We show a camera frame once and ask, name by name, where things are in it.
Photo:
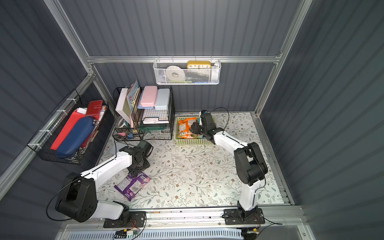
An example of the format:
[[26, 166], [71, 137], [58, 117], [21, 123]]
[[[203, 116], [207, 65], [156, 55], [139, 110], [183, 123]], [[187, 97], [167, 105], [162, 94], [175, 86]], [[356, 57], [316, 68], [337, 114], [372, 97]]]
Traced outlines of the orange Fox's fruits candy bag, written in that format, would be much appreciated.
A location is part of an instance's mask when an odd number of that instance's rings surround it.
[[198, 121], [197, 117], [179, 119], [179, 132], [189, 133], [193, 123], [196, 123], [197, 121]]

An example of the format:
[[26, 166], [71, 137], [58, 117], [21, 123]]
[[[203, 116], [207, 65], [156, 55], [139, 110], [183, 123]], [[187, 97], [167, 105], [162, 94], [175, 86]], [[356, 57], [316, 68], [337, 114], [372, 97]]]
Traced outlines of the purple candy bag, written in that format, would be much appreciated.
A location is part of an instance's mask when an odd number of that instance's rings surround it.
[[136, 177], [128, 175], [114, 188], [121, 193], [128, 201], [132, 201], [138, 192], [150, 182], [151, 178], [144, 173], [139, 173]]

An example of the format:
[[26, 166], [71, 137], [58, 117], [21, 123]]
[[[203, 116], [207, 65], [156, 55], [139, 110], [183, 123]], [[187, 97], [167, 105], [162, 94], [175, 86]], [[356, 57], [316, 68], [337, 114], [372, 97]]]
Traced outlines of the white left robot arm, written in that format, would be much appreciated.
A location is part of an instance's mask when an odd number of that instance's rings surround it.
[[133, 177], [150, 166], [148, 157], [153, 146], [140, 141], [136, 146], [125, 146], [107, 161], [80, 174], [68, 174], [57, 193], [55, 210], [79, 223], [90, 219], [104, 219], [107, 227], [126, 227], [130, 224], [129, 207], [116, 201], [98, 200], [97, 190], [120, 171], [127, 169]]

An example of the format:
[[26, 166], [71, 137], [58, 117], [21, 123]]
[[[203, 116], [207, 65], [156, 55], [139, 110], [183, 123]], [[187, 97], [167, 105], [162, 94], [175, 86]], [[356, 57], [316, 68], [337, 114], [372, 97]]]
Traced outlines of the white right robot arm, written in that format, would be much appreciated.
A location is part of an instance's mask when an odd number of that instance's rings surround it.
[[211, 113], [202, 110], [199, 122], [193, 123], [193, 134], [202, 135], [211, 143], [224, 148], [233, 155], [238, 178], [242, 182], [238, 211], [244, 215], [254, 213], [258, 208], [258, 190], [265, 187], [268, 166], [259, 145], [246, 143], [232, 137], [223, 128], [218, 128]]

